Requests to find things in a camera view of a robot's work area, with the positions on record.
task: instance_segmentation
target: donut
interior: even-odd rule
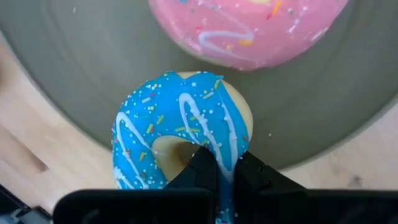
[[[274,67],[309,49],[348,0],[149,0],[163,30],[200,59]]]
[[[162,189],[187,165],[178,146],[204,146],[215,155],[222,174],[218,223],[228,223],[234,167],[248,149],[252,126],[248,104],[222,76],[166,72],[128,95],[116,115],[116,184],[120,189]]]

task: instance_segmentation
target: blue frosted donut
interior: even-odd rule
[[[216,222],[233,221],[234,166],[248,148],[252,117],[242,96],[222,78],[210,72],[166,72],[127,97],[112,128],[120,189],[165,187],[176,174],[165,175],[162,167],[178,163],[172,150],[189,141],[215,155],[222,173]]]

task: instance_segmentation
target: wooden table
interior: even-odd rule
[[[398,105],[380,114],[282,173],[308,188],[398,189]],[[74,190],[115,188],[112,170],[111,152],[63,117],[0,41],[0,183],[51,212]]]

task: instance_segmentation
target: gray plate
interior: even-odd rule
[[[352,0],[314,48],[277,68],[250,73],[182,52],[145,0],[0,2],[0,29],[32,78],[107,146],[126,95],[166,70],[225,74],[254,115],[250,151],[278,168],[347,137],[398,92],[395,0]]]

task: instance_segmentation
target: pink icing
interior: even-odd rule
[[[168,35],[202,59],[273,67],[310,48],[348,0],[149,0]]]

